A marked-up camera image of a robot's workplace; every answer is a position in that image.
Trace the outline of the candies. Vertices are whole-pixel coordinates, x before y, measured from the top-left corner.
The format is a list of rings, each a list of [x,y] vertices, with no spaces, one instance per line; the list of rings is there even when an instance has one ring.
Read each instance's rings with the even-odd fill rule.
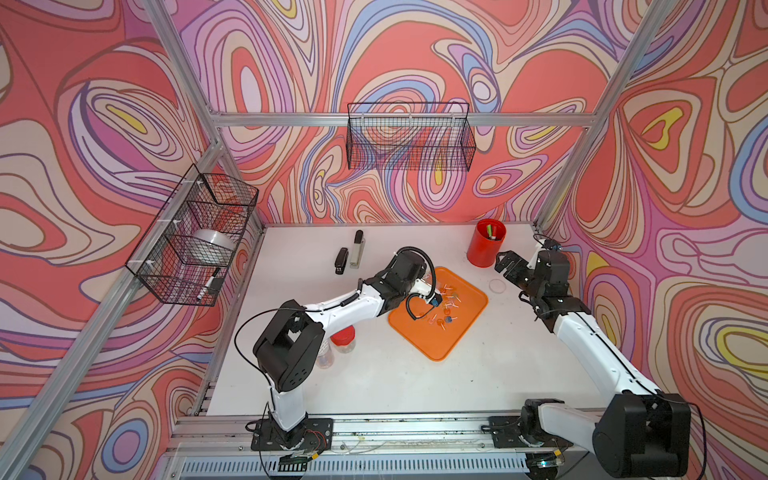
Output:
[[[456,317],[455,312],[461,306],[461,303],[462,300],[460,299],[460,296],[457,303],[443,303],[439,295],[434,295],[428,302],[428,306],[430,307],[427,315],[428,324],[430,326],[438,326],[441,329],[445,329],[448,324],[453,322]]]

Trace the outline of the clear candy jar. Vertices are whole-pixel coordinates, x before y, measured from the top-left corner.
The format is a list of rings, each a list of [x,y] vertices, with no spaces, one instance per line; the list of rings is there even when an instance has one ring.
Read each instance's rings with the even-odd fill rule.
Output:
[[[457,303],[459,301],[457,286],[449,281],[446,281],[440,274],[437,274],[433,278],[433,285],[436,289],[435,295],[439,295],[443,303]]]

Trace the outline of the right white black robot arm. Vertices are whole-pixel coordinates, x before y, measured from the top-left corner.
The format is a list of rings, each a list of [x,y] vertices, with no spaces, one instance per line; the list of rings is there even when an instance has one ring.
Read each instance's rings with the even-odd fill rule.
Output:
[[[614,478],[681,477],[688,471],[691,406],[665,393],[608,339],[588,307],[569,292],[564,253],[541,249],[534,263],[500,252],[494,268],[520,290],[547,330],[568,347],[600,392],[601,414],[558,399],[528,399],[515,430],[540,446],[562,439],[596,456]]]

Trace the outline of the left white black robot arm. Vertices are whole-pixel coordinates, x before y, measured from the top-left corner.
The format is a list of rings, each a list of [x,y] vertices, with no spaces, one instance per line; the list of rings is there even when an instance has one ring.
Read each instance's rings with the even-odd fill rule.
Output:
[[[331,300],[300,305],[284,302],[256,340],[252,352],[256,368],[270,387],[269,418],[283,433],[304,425],[307,411],[301,385],[309,377],[321,346],[331,336],[356,324],[381,317],[401,306],[411,319],[416,298],[438,305],[436,269],[423,250],[406,246],[396,251],[387,266],[358,281],[355,290]]]

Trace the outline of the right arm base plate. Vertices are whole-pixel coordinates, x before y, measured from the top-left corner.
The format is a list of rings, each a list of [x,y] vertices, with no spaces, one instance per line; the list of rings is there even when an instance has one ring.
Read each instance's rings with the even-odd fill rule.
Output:
[[[490,416],[480,426],[484,434],[491,436],[495,448],[569,449],[573,443],[534,427],[530,421],[514,416]]]

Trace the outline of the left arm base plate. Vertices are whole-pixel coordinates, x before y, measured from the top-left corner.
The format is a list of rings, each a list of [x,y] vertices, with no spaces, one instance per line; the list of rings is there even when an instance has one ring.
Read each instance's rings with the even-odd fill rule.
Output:
[[[319,452],[332,447],[334,420],[330,417],[306,418],[291,430],[283,430],[268,417],[246,425],[252,434],[250,449],[256,452]]]

